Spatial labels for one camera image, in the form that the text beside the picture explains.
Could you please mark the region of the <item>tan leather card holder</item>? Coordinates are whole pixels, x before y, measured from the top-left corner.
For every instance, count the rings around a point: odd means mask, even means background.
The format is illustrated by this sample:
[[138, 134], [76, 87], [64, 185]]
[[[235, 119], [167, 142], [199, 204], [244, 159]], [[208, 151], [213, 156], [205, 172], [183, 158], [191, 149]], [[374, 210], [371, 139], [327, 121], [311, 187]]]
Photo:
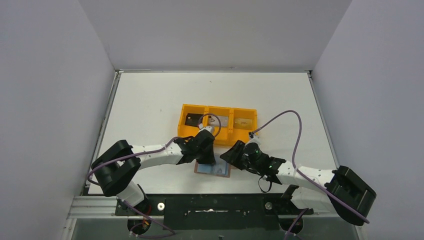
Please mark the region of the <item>tan leather card holder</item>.
[[210, 175], [215, 177], [229, 178], [231, 171], [235, 168], [220, 157], [220, 154], [214, 154], [214, 164], [195, 163], [194, 173]]

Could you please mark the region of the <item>yellow three-compartment plastic bin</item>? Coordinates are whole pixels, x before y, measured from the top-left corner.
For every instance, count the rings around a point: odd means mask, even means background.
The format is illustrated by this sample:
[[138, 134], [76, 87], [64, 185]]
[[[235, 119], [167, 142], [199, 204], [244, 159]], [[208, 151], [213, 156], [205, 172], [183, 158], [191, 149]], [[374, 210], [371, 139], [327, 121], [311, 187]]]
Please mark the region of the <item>yellow three-compartment plastic bin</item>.
[[[255, 109], [183, 104], [177, 126], [177, 135], [179, 137], [195, 136], [199, 131], [199, 127], [184, 125], [188, 113], [203, 114], [200, 121], [205, 126], [208, 126], [209, 115], [228, 116], [227, 127], [214, 126], [213, 134], [216, 135], [214, 144], [222, 147], [231, 147], [238, 140], [247, 143], [250, 139], [249, 132], [254, 131], [258, 126], [258, 114]], [[249, 130], [234, 128], [234, 118], [252, 119], [253, 128]]]

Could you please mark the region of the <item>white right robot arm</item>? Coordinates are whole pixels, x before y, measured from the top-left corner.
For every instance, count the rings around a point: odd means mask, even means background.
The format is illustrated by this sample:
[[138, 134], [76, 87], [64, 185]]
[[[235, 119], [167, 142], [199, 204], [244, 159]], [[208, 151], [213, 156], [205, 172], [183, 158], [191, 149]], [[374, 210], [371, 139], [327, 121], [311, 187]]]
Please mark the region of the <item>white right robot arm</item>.
[[295, 213], [298, 209], [322, 210], [338, 214], [346, 222], [363, 226], [377, 197], [376, 192], [351, 168], [336, 169], [294, 166], [283, 158], [264, 153], [258, 143], [238, 140], [220, 155], [228, 164], [242, 171], [264, 177], [270, 183], [309, 189], [321, 196], [289, 194], [281, 199], [282, 209]]

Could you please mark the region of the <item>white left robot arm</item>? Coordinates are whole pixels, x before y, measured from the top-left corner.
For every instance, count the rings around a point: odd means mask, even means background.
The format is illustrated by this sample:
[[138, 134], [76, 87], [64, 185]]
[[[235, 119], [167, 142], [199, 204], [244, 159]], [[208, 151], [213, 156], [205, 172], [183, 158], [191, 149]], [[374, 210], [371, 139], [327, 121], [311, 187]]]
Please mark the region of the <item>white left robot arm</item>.
[[143, 189], [133, 182], [142, 169], [161, 165], [181, 165], [197, 161], [214, 164], [214, 128], [201, 128], [195, 136], [174, 137], [166, 144], [134, 146], [125, 139], [114, 143], [92, 164], [87, 175], [90, 183], [100, 186], [106, 197], [117, 197], [133, 212], [143, 213], [148, 199]]

